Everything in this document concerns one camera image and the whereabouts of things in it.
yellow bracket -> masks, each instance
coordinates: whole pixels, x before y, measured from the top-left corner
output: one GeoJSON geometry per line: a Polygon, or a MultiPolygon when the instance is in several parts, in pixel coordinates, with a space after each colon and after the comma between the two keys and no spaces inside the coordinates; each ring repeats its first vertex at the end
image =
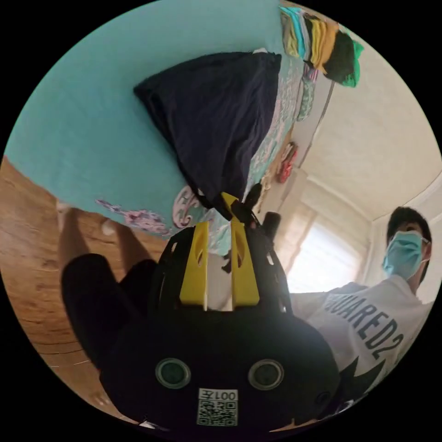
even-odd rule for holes
{"type": "Polygon", "coordinates": [[[245,235],[244,224],[230,209],[237,198],[222,193],[233,218],[230,224],[232,232],[232,302],[233,309],[240,306],[254,306],[259,303],[259,292],[255,271],[245,235]]]}
{"type": "MultiPolygon", "coordinates": [[[[233,218],[232,233],[232,302],[233,309],[254,306],[259,303],[258,286],[245,235],[244,224],[230,209],[237,198],[222,194],[233,218]]],[[[180,301],[183,305],[201,305],[207,310],[207,259],[209,247],[209,223],[200,222],[195,226],[192,246],[187,259],[186,271],[181,286],[180,301]]]]}
{"type": "Polygon", "coordinates": [[[183,305],[201,305],[207,310],[207,257],[209,249],[209,223],[195,226],[192,246],[187,259],[181,285],[180,301],[183,305]]]}

white t-shirt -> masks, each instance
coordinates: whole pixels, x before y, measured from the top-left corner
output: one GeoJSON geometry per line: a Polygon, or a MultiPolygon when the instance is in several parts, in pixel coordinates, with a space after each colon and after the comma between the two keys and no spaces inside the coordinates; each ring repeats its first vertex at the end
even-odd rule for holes
{"type": "Polygon", "coordinates": [[[339,371],[358,358],[360,376],[384,361],[371,390],[410,348],[432,303],[423,304],[393,275],[374,287],[350,283],[330,292],[293,293],[291,305],[295,316],[322,334],[339,371]]]}

yellow cloth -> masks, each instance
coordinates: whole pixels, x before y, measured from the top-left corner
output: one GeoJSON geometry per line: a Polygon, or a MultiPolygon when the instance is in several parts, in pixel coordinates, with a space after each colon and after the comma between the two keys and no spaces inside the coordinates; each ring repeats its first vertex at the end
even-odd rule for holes
{"type": "Polygon", "coordinates": [[[299,57],[298,53],[298,40],[296,39],[295,29],[293,28],[293,22],[291,17],[284,11],[281,11],[281,21],[283,29],[283,42],[285,47],[285,53],[292,57],[299,57]]]}
{"type": "Polygon", "coordinates": [[[318,69],[318,62],[321,57],[322,45],[326,35],[326,24],[321,20],[312,22],[312,57],[310,59],[315,69],[318,69]]]}

black hair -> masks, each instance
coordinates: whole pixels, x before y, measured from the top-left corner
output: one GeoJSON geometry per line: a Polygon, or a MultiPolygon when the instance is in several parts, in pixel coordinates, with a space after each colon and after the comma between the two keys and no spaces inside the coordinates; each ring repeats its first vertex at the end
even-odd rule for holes
{"type": "MultiPolygon", "coordinates": [[[[418,224],[422,230],[423,238],[429,242],[432,242],[430,227],[428,226],[428,222],[426,221],[426,219],[419,212],[412,209],[411,207],[397,207],[391,214],[390,220],[388,221],[387,246],[390,243],[391,239],[394,237],[395,233],[397,232],[397,229],[406,223],[418,224]]],[[[420,282],[422,282],[425,278],[429,263],[430,262],[428,261],[425,264],[424,271],[422,272],[422,277],[420,278],[420,282]]]]}

camera lens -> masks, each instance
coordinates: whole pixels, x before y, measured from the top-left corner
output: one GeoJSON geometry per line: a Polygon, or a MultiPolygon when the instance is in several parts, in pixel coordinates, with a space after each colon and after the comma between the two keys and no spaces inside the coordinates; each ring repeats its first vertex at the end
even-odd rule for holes
{"type": "Polygon", "coordinates": [[[284,369],[271,359],[263,359],[253,364],[249,370],[249,382],[258,390],[273,390],[282,381],[284,369]]]}
{"type": "Polygon", "coordinates": [[[155,375],[159,383],[167,388],[183,388],[190,382],[190,369],[179,359],[164,359],[157,365],[155,375]]]}

